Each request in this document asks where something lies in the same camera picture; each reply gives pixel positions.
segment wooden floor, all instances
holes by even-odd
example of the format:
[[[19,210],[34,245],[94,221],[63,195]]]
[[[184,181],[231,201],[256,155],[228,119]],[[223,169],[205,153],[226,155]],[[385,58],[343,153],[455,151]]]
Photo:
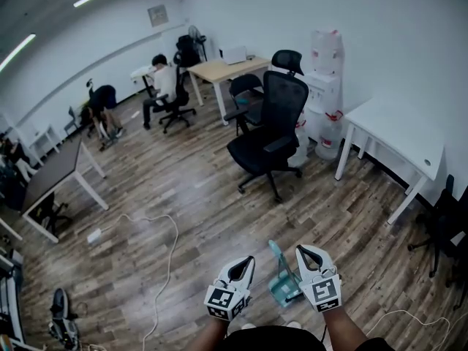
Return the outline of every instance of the wooden floor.
[[[80,338],[111,350],[139,350],[153,325],[153,297],[165,281],[166,257],[174,239],[168,220],[131,223],[122,219],[97,243],[86,236],[96,228],[112,225],[120,214],[138,218],[171,215],[180,238],[173,257],[173,273],[159,304],[159,326],[148,339],[147,350],[180,350],[208,320],[203,299],[221,267],[231,260],[254,255],[256,269],[252,305],[233,321],[230,329],[247,322],[283,325],[297,320],[320,337],[324,322],[302,300],[282,309],[268,291],[277,264],[268,240],[278,243],[290,265],[297,267],[297,244],[326,249],[341,274],[345,308],[365,332],[383,314],[406,309],[422,321],[445,316],[452,322],[468,312],[468,305],[452,311],[460,291],[444,286],[450,261],[442,257],[436,277],[428,277],[432,250],[408,252],[407,244],[424,239],[413,220],[421,210],[417,202],[397,223],[386,219],[402,201],[404,190],[372,163],[351,153],[342,180],[335,181],[336,163],[324,162],[313,153],[303,178],[278,174],[276,183],[284,202],[279,205],[265,178],[237,191],[245,172],[227,152],[235,137],[233,124],[220,123],[214,93],[201,85],[205,106],[199,107],[192,126],[169,128],[167,135],[153,121],[147,132],[141,108],[145,95],[118,106],[127,131],[103,153],[95,138],[84,137],[94,157],[107,173],[103,180],[84,158],[79,168],[109,204],[103,211],[81,187],[69,182],[56,194],[69,203],[72,226],[50,243],[21,221],[14,228],[25,241],[16,244],[25,257],[20,294],[27,342],[61,350],[48,335],[49,307],[57,287],[67,290]],[[458,323],[442,348],[466,337],[466,319]],[[396,350],[431,350],[442,341],[446,324],[422,327],[405,314],[386,317],[372,332],[383,336]]]

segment water bottle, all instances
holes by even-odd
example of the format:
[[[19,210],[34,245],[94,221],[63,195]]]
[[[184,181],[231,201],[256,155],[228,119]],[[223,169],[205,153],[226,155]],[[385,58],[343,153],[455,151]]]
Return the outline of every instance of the water bottle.
[[[298,122],[295,125],[295,136],[298,138],[299,147],[295,154],[287,160],[287,164],[290,167],[300,167],[307,161],[307,148],[309,147],[309,137],[307,136],[304,125],[306,119],[304,117],[304,111],[301,112]]]
[[[337,110],[334,114],[325,113],[322,117],[319,142],[315,153],[324,160],[334,160],[338,156],[341,142],[341,117],[343,113]]]

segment chair headrest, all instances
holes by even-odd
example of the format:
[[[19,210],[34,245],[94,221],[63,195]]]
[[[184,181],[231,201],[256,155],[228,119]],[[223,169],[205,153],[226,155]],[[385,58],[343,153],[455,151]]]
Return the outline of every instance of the chair headrest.
[[[274,67],[289,70],[291,75],[295,73],[304,75],[301,69],[301,59],[302,55],[295,50],[279,50],[273,55],[271,64]]]

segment dark desk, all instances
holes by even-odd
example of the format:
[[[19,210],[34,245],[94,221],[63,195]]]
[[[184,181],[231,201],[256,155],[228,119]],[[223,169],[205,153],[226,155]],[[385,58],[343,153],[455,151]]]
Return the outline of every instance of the dark desk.
[[[70,178],[75,178],[100,206],[105,210],[109,209],[107,203],[92,189],[77,170],[78,156],[81,151],[88,157],[94,169],[105,178],[104,172],[81,141],[81,137],[75,137],[64,143],[61,147],[61,151],[57,155],[49,158],[44,166],[33,175],[26,188],[26,197],[23,202],[23,208],[21,209],[21,215],[29,224],[55,243],[59,242],[57,237],[49,233],[42,225],[35,222],[29,216],[29,213],[65,181],[68,181]]]

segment office room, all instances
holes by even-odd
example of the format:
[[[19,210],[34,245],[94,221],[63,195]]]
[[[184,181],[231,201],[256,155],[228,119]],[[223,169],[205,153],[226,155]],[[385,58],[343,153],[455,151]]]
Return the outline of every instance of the office room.
[[[0,348],[468,350],[467,17],[0,0]]]

